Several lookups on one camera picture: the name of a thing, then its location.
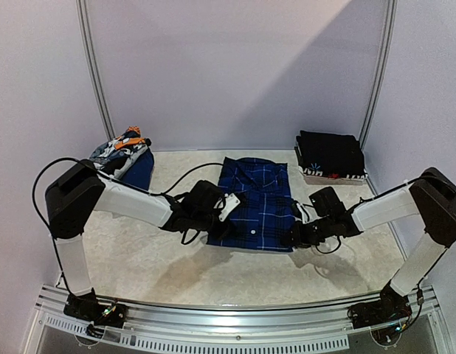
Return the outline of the blue plaid garment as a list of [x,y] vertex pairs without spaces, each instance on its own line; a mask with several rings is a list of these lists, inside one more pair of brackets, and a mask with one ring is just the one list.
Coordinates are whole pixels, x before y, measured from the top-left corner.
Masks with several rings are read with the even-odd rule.
[[240,200],[228,216],[230,230],[223,236],[209,233],[207,244],[229,248],[290,253],[282,244],[295,222],[288,165],[268,159],[226,157],[218,186]]

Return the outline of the black t-shirt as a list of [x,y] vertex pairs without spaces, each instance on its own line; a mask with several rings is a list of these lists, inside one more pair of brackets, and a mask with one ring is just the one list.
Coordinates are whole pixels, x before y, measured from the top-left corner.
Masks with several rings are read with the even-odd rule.
[[352,135],[301,131],[294,150],[302,173],[333,178],[366,174],[364,154]]

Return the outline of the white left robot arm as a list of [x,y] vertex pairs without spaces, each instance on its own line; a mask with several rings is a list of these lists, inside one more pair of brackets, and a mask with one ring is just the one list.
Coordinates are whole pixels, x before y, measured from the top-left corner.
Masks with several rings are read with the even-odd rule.
[[190,230],[225,235],[229,215],[241,205],[236,194],[226,194],[206,180],[198,181],[189,192],[171,196],[124,184],[99,171],[88,159],[61,158],[50,165],[60,162],[72,166],[47,187],[46,213],[39,217],[53,240],[66,289],[75,296],[72,306],[86,320],[94,320],[102,312],[100,301],[90,295],[83,248],[83,233],[93,212],[110,212],[183,235]]

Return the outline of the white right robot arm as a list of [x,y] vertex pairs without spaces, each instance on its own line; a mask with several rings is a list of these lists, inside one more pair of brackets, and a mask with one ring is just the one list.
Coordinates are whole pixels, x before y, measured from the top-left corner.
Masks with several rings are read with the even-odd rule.
[[373,315],[381,322],[401,311],[410,291],[456,241],[456,185],[435,167],[351,208],[345,207],[333,187],[324,187],[309,199],[310,206],[296,204],[298,219],[283,237],[284,245],[309,248],[330,237],[355,237],[398,219],[421,217],[423,235],[373,306]]

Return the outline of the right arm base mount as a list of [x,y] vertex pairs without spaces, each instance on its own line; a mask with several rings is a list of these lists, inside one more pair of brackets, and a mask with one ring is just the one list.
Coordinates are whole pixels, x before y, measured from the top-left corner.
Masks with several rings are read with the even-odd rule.
[[415,318],[412,317],[412,308],[408,297],[398,298],[385,297],[373,302],[359,302],[348,308],[347,316],[353,328],[373,327],[386,323],[396,323],[404,319],[404,322],[397,325],[395,331],[401,332],[412,325]]

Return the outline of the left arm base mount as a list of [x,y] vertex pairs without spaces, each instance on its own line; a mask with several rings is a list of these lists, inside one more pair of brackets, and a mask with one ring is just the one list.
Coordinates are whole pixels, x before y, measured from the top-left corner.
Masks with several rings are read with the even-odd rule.
[[93,293],[85,296],[68,295],[63,313],[92,322],[94,326],[122,328],[128,315],[128,306],[120,302],[101,303]]

